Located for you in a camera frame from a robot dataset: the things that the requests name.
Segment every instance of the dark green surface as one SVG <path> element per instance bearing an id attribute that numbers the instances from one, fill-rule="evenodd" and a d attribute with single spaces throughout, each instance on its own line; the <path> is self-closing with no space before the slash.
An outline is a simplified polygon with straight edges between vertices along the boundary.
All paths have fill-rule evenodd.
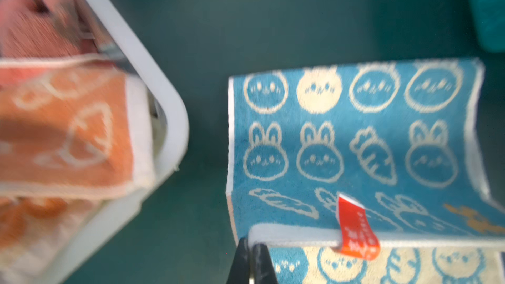
<path id="1" fill-rule="evenodd" d="M 225 282 L 234 253 L 224 195 L 230 75 L 372 60 L 480 56 L 488 73 L 479 135 L 489 176 L 505 174 L 501 154 L 490 154 L 505 143 L 503 124 L 496 124 L 505 120 L 499 106 L 505 102 L 505 56 L 477 47 L 467 0 L 112 2 L 184 100 L 189 150 L 180 172 L 67 283 Z"/>

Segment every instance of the red tag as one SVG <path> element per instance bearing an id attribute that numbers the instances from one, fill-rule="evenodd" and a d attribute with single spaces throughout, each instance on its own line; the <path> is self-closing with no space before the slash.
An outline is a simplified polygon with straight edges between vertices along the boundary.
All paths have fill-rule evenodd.
<path id="1" fill-rule="evenodd" d="M 336 217 L 342 229 L 342 247 L 338 253 L 364 260 L 379 256 L 379 240 L 370 228 L 365 207 L 360 202 L 339 194 Z"/>

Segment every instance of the teal plastic container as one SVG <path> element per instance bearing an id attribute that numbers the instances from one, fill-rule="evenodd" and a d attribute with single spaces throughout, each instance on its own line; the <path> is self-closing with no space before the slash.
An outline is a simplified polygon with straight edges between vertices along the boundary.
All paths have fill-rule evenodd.
<path id="1" fill-rule="evenodd" d="M 488 52 L 505 52 L 505 0 L 470 0 L 477 37 Z"/>

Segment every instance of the white basket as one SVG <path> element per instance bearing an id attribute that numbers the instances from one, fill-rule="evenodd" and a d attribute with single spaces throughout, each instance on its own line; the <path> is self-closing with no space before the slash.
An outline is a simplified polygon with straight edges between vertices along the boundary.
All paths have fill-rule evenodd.
<path id="1" fill-rule="evenodd" d="M 94 252 L 139 212 L 142 202 L 174 171 L 186 154 L 189 122 L 186 107 L 173 85 L 109 0 L 86 0 L 109 31 L 133 68 L 148 86 L 164 112 L 166 134 L 155 157 L 156 184 L 124 198 L 108 202 L 72 237 L 70 243 L 34 283 L 55 284 L 66 280 Z"/>

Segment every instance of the cream fabric with blue bunnies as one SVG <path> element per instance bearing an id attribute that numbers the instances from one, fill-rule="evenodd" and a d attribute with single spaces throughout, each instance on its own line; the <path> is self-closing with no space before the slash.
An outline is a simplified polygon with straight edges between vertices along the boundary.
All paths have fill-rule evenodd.
<path id="1" fill-rule="evenodd" d="M 279 284 L 504 284 L 501 254 L 478 248 L 386 249 L 374 261 L 329 248 L 272 248 Z"/>
<path id="2" fill-rule="evenodd" d="M 290 236 L 293 226 L 338 230 L 344 192 L 365 205 L 381 241 L 505 245 L 505 214 L 483 200 L 474 129 L 483 75 L 477 59 L 448 59 L 231 78 L 227 198 L 236 239 L 257 224 L 266 233 L 286 226 Z"/>

